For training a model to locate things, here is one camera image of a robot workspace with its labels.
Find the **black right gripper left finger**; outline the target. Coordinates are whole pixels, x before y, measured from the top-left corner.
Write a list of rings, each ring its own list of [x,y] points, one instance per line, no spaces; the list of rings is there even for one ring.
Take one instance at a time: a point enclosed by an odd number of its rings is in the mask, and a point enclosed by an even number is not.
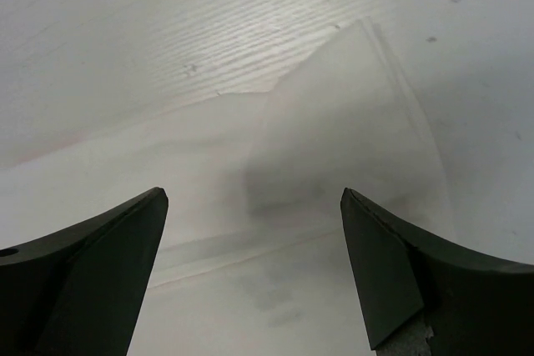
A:
[[[1,251],[3,355],[125,355],[168,212],[162,188]]]

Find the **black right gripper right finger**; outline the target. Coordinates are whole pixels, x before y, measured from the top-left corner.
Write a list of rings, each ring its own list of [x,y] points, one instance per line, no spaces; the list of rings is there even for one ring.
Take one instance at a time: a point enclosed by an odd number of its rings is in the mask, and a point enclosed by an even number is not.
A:
[[[379,355],[530,355],[533,267],[479,253],[352,189],[340,209],[370,348]]]

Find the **white t-shirt green trim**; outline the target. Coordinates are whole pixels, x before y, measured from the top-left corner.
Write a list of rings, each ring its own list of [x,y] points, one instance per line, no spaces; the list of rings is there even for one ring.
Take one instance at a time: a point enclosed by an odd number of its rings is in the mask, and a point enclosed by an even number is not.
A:
[[[152,187],[169,198],[152,287],[338,238],[345,188],[433,233],[454,233],[430,124],[370,19],[338,32],[267,93],[143,115],[3,167],[1,244]]]

